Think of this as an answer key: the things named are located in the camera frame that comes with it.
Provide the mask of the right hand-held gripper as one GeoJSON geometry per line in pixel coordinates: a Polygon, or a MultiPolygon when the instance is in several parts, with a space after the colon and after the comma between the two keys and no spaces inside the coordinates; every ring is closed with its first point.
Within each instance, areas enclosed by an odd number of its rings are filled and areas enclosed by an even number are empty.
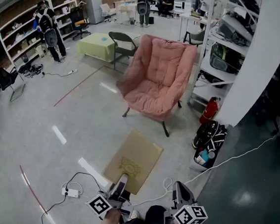
{"type": "Polygon", "coordinates": [[[172,199],[173,207],[164,212],[164,224],[202,224],[208,219],[207,213],[203,206],[189,205],[192,202],[192,192],[180,181],[173,183],[172,199]],[[181,199],[178,200],[178,188],[181,199]]]}

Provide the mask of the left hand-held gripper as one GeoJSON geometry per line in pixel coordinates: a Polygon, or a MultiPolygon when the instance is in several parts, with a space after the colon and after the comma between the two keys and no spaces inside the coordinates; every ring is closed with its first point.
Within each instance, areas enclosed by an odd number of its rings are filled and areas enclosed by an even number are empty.
{"type": "Polygon", "coordinates": [[[121,213],[120,221],[124,222],[123,216],[129,218],[134,207],[129,202],[130,195],[126,190],[128,175],[122,174],[114,188],[110,192],[100,191],[96,196],[86,202],[87,207],[101,220],[108,211],[116,209],[121,213]]]}

